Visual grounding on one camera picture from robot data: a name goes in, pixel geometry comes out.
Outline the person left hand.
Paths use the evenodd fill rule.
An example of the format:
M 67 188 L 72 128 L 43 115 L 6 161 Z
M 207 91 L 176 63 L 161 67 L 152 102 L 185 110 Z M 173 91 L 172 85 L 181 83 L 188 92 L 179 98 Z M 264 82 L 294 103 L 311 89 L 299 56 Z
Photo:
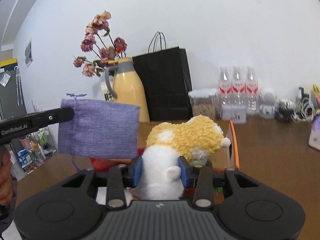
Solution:
M 10 153 L 5 151 L 0 169 L 0 201 L 2 206 L 8 205 L 13 197 L 10 157 Z

